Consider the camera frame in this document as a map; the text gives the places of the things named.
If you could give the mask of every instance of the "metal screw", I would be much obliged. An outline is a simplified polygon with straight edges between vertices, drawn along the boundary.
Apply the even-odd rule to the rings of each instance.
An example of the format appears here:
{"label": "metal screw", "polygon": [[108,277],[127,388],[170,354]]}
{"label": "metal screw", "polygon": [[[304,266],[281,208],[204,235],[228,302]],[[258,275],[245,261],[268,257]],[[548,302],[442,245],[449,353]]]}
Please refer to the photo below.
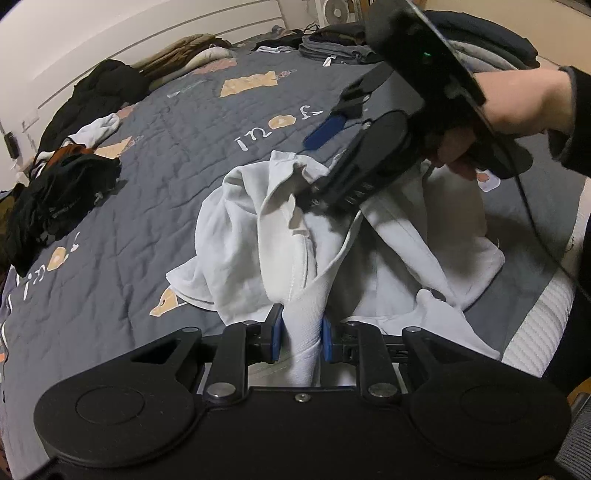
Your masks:
{"label": "metal screw", "polygon": [[391,383],[375,383],[368,388],[369,393],[378,398],[393,397],[398,393],[398,389]]}
{"label": "metal screw", "polygon": [[306,403],[312,400],[312,395],[308,395],[307,393],[298,393],[294,397],[296,402],[299,403]]}
{"label": "metal screw", "polygon": [[207,393],[213,398],[226,398],[236,391],[236,387],[231,383],[217,382],[212,383],[207,388]]}

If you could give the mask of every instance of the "hand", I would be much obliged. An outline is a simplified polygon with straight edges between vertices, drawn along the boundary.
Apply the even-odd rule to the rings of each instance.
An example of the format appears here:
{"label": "hand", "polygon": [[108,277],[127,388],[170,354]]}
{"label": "hand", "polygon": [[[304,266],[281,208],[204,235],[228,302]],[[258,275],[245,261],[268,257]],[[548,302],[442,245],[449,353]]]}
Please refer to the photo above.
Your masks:
{"label": "hand", "polygon": [[[533,135],[546,129],[571,133],[574,122],[572,86],[566,72],[549,69],[510,70],[476,74],[484,91],[483,111],[503,134]],[[430,160],[444,164],[466,179],[475,171],[465,154],[476,140],[472,127],[448,130]]]}

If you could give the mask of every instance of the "crumpled white fabric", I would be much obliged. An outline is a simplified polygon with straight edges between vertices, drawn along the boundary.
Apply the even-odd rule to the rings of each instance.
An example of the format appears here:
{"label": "crumpled white fabric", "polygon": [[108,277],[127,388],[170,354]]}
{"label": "crumpled white fabric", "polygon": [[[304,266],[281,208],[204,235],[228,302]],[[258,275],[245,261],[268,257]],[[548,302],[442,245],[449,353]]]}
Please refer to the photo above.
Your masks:
{"label": "crumpled white fabric", "polygon": [[[61,144],[61,147],[77,143],[85,145],[87,148],[95,148],[103,140],[114,134],[119,128],[120,123],[121,119],[116,113],[97,118],[95,121],[80,128],[75,134],[66,138]],[[37,160],[48,160],[55,152],[55,150],[53,152],[40,152]]]}
{"label": "crumpled white fabric", "polygon": [[424,163],[355,215],[303,214],[294,193],[327,172],[278,151],[233,169],[203,202],[196,256],[167,274],[179,297],[226,325],[263,321],[272,304],[284,305],[280,361],[251,366],[249,383],[312,383],[327,303],[337,320],[390,335],[418,325],[498,358],[462,312],[504,263],[484,238],[476,182]]}

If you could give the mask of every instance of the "brown garment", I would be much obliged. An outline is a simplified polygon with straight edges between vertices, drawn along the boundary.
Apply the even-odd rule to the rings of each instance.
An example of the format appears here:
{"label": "brown garment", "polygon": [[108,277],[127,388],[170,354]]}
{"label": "brown garment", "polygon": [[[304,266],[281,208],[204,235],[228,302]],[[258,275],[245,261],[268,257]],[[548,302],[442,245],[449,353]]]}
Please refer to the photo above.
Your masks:
{"label": "brown garment", "polygon": [[20,197],[21,192],[25,186],[22,183],[17,183],[12,189],[10,195],[7,195],[0,200],[0,286],[4,285],[4,280],[8,270],[10,269],[10,260],[4,250],[4,241],[7,234],[8,217],[14,208],[14,204]]}
{"label": "brown garment", "polygon": [[86,153],[93,153],[91,148],[87,148],[86,145],[72,143],[70,145],[66,145],[65,147],[58,148],[55,153],[51,156],[49,160],[47,160],[47,164],[45,168],[41,171],[45,172],[49,167],[51,167],[54,163],[59,162],[64,157],[69,157],[70,155],[75,154],[86,154]]}
{"label": "brown garment", "polygon": [[150,80],[156,80],[184,67],[195,55],[211,46],[230,48],[232,45],[210,34],[191,35],[135,63],[133,67]]}

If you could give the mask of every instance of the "folded clothes stack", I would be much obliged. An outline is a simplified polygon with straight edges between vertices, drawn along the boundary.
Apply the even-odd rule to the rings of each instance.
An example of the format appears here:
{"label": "folded clothes stack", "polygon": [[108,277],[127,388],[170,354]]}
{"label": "folded clothes stack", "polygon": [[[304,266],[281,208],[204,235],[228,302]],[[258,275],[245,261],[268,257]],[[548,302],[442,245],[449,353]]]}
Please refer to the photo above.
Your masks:
{"label": "folded clothes stack", "polygon": [[150,83],[150,86],[148,89],[150,90],[150,92],[153,92],[156,89],[162,87],[163,85],[166,85],[168,82],[171,82],[172,80],[182,77],[186,73],[189,73],[190,71],[195,70],[196,68],[198,68],[202,65],[205,65],[207,63],[211,63],[215,60],[229,59],[233,56],[234,56],[234,52],[232,52],[231,50],[228,50],[227,48],[215,46],[215,43],[208,44],[208,48],[197,53],[185,65],[179,67],[178,69],[176,69],[175,71],[173,71],[171,73],[167,73],[166,75],[153,80]]}
{"label": "folded clothes stack", "polygon": [[303,37],[299,50],[303,57],[322,61],[333,57],[335,63],[367,64],[383,60],[367,45],[362,22],[321,28]]}
{"label": "folded clothes stack", "polygon": [[527,38],[483,18],[458,12],[426,10],[425,15],[473,72],[525,70],[540,66]]}
{"label": "folded clothes stack", "polygon": [[195,55],[210,47],[230,48],[230,42],[208,33],[181,38],[158,53],[132,65],[150,81],[158,80],[184,67]]}

